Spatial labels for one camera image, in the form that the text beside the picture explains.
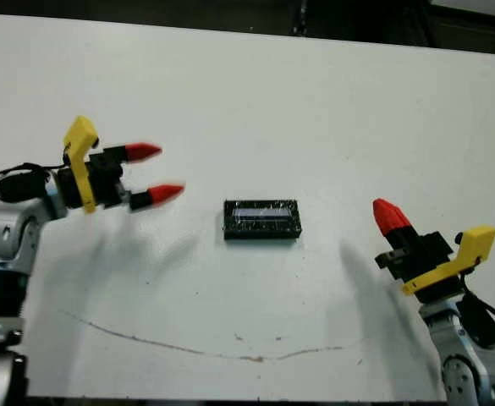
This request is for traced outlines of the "black right gripper, yellow mount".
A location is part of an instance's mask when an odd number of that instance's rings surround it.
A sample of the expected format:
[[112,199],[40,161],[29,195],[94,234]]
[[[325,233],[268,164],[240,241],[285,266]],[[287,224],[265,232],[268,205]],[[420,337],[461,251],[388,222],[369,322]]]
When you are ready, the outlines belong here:
[[486,261],[495,240],[495,228],[479,226],[460,234],[458,253],[439,232],[420,235],[399,207],[384,199],[372,202],[373,215],[382,236],[393,248],[375,258],[403,282],[402,291],[430,303],[459,292],[458,275]]

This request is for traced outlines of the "black left gripper, yellow mount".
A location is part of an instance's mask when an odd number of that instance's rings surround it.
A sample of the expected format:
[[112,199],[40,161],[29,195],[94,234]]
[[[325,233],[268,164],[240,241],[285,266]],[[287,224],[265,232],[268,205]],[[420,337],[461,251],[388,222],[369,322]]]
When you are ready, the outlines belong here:
[[[124,203],[126,193],[121,185],[122,165],[142,162],[162,152],[162,148],[146,142],[108,147],[90,153],[99,144],[99,137],[90,119],[78,116],[63,138],[65,167],[57,171],[58,187],[69,209],[82,208],[91,214],[96,207],[106,208]],[[184,192],[180,184],[162,184],[134,193],[129,198],[131,211],[160,206]]]

